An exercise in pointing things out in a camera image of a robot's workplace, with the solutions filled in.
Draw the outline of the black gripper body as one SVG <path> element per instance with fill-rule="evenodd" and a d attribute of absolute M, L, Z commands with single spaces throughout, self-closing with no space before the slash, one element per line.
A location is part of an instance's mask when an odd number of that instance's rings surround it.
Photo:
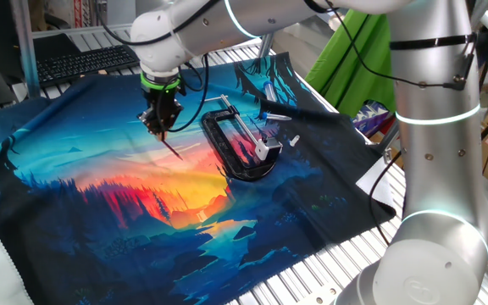
<path fill-rule="evenodd" d="M 184 109 L 175 99 L 179 91 L 179 86 L 164 90 L 146 88 L 144 90 L 144 97 L 148 105 L 145 111 L 146 122 L 153 122 L 158 119 L 162 122 L 175 122 Z"/>

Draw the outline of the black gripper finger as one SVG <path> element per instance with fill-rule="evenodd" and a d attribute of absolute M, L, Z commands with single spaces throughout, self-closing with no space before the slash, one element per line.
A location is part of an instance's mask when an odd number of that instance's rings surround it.
<path fill-rule="evenodd" d="M 180 116 L 180 113 L 184 110 L 183 107 L 172 107 L 172 108 L 161 108 L 161 140 L 165 141 L 169 134 L 169 129 L 172 128 L 177 119 Z"/>
<path fill-rule="evenodd" d="M 146 126 L 149 134 L 155 136 L 158 140 L 165 139 L 165 132 L 159 124 L 158 116 L 153 107 L 138 114 L 137 118 Z"/>

